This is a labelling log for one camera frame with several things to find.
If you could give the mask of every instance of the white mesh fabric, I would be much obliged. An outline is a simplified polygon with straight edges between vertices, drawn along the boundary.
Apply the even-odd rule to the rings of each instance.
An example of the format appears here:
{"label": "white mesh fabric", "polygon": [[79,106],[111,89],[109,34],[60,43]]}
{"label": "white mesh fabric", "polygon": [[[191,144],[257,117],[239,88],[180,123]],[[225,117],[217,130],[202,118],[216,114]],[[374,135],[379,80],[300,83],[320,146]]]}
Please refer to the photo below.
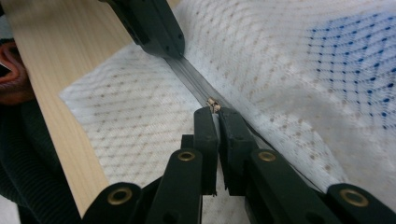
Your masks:
{"label": "white mesh fabric", "polygon": [[[293,166],[322,190],[350,182],[395,210],[395,8],[184,0],[175,14],[185,57]],[[110,182],[141,186],[163,173],[200,107],[163,59],[134,45],[61,97]],[[224,191],[204,209],[204,223],[247,222]]]}

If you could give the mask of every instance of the black fabric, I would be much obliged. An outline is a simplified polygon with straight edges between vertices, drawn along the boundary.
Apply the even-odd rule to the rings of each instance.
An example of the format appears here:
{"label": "black fabric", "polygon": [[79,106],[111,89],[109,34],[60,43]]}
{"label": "black fabric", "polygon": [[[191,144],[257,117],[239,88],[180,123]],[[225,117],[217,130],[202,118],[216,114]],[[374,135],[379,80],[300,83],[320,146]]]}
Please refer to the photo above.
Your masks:
{"label": "black fabric", "polygon": [[0,193],[30,211],[38,223],[79,223],[37,102],[1,109]]}

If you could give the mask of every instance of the white fabric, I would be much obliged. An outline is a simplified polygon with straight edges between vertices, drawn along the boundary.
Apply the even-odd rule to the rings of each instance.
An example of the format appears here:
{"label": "white fabric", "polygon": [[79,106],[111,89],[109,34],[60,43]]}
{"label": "white fabric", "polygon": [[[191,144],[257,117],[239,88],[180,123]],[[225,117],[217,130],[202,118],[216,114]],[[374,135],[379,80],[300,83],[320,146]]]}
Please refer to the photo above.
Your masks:
{"label": "white fabric", "polygon": [[[175,14],[185,57],[299,171],[324,191],[352,183],[396,210],[393,1],[184,0]],[[163,173],[200,107],[134,44],[61,97],[110,182],[142,186]],[[247,222],[224,191],[204,209],[204,223]]]}

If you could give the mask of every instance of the orange object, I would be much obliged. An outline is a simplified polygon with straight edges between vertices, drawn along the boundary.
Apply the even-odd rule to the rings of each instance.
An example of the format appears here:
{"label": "orange object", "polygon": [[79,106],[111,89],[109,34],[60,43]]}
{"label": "orange object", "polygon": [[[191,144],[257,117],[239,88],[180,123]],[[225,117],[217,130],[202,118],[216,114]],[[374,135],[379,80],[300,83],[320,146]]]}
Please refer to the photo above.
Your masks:
{"label": "orange object", "polygon": [[10,71],[0,77],[0,104],[17,105],[35,99],[15,42],[0,47],[0,62]]}

